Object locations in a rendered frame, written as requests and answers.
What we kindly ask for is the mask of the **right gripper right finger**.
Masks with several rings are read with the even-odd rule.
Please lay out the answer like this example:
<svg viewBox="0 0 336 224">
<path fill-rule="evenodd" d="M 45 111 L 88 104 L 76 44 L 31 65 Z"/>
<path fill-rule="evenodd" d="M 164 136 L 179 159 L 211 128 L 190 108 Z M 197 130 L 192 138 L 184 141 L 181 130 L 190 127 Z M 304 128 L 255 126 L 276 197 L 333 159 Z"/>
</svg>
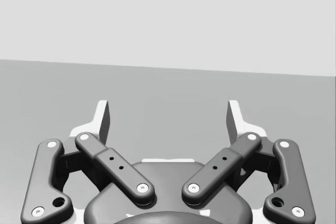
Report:
<svg viewBox="0 0 336 224">
<path fill-rule="evenodd" d="M 243 119 L 238 101 L 227 106 L 230 147 L 219 151 L 182 187 L 190 206 L 205 202 L 223 183 L 237 190 L 254 171 L 267 174 L 274 192 L 263 205 L 263 215 L 275 224 L 315 224 L 316 212 L 299 149 L 292 140 L 271 142 L 262 127 Z"/>
</svg>

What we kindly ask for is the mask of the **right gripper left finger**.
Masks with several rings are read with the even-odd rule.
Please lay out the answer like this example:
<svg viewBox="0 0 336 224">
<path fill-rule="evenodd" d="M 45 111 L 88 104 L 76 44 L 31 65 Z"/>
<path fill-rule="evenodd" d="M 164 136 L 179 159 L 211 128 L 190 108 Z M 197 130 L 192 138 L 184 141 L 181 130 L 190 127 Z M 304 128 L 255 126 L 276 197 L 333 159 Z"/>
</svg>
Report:
<svg viewBox="0 0 336 224">
<path fill-rule="evenodd" d="M 37 146 L 20 214 L 22 224 L 63 224 L 74 215 L 64 193 L 69 174 L 77 171 L 103 190 L 116 185 L 132 203 L 146 206 L 155 199 L 153 184 L 113 148 L 106 146 L 110 128 L 107 100 L 100 100 L 91 122 L 71 130 L 68 139 L 47 139 Z"/>
</svg>

